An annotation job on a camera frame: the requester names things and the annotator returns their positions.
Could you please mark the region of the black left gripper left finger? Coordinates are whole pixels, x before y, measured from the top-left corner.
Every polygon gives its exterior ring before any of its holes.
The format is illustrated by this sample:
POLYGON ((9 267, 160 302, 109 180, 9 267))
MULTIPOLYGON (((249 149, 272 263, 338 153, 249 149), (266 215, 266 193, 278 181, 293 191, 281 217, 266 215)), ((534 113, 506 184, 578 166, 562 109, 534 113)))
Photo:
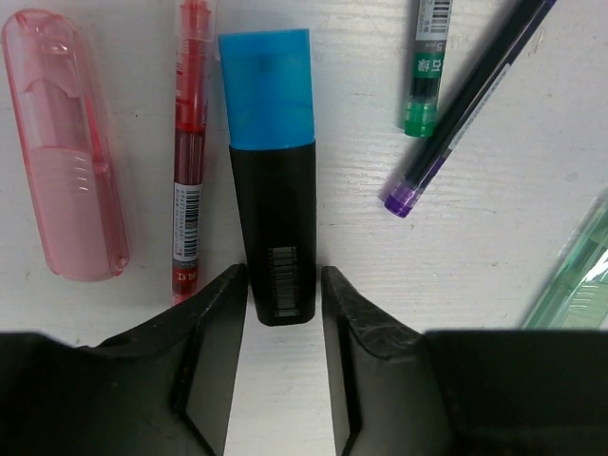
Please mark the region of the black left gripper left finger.
POLYGON ((220 455, 248 277, 235 264, 196 295, 96 347, 1 336, 5 455, 220 455))

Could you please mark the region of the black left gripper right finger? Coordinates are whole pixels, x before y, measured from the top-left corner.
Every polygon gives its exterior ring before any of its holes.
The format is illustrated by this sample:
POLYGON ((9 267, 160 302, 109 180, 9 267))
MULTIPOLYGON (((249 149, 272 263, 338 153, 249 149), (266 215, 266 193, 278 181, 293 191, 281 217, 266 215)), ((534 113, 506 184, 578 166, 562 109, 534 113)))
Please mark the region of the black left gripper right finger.
POLYGON ((419 333, 321 273, 339 455, 603 455, 607 335, 419 333))

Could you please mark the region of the pink correction tape case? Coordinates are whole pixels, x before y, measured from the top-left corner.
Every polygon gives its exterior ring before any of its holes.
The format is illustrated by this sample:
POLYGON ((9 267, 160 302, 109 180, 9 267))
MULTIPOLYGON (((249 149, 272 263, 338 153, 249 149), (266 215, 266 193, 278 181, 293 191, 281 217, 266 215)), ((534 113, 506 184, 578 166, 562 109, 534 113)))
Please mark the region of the pink correction tape case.
POLYGON ((95 282, 129 261, 97 68, 84 36, 45 9, 2 28, 9 89, 47 266, 95 282))

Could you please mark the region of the green correction tape case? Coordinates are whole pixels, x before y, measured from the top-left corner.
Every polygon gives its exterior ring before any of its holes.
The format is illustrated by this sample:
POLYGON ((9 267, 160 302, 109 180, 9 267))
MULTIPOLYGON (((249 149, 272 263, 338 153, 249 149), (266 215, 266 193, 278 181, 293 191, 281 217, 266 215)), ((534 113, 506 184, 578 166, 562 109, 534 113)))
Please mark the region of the green correction tape case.
POLYGON ((560 252, 521 327, 598 330, 607 320, 607 192, 560 252))

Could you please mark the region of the blue cap black highlighter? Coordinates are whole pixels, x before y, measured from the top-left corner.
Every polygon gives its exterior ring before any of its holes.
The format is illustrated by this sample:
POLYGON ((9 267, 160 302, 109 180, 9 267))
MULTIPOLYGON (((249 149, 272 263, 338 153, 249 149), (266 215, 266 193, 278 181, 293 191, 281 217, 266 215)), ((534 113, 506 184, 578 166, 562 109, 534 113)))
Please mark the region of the blue cap black highlighter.
POLYGON ((310 33, 218 40, 230 159, 259 321, 310 321, 316 287, 316 154, 310 33))

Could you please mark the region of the purple gel pen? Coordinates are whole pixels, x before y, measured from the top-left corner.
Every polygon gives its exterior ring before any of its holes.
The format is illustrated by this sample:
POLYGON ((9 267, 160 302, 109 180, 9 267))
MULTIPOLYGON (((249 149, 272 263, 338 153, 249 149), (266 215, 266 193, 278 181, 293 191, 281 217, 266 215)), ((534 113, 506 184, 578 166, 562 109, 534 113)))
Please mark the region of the purple gel pen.
POLYGON ((465 134, 524 46, 554 7, 553 1, 521 1, 507 15, 461 88, 385 199, 385 208, 404 218, 465 134))

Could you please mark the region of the red gel pen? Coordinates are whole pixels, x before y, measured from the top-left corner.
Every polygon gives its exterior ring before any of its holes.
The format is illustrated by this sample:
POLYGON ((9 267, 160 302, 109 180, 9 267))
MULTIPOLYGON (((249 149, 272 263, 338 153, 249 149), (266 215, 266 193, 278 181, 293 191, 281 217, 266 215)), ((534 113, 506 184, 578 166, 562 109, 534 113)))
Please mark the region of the red gel pen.
POLYGON ((216 1, 179 1, 176 9, 176 96, 173 184, 172 295, 192 296, 199 275, 200 199, 216 1))

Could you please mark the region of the green gel pen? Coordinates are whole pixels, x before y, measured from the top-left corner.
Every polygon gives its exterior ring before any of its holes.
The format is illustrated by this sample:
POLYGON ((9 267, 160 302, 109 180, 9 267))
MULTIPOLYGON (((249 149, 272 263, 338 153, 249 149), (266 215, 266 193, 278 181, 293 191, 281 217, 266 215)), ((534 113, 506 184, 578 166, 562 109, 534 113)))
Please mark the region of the green gel pen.
POLYGON ((405 133, 414 138, 430 137, 437 122, 452 4, 451 0, 419 2, 404 123, 405 133))

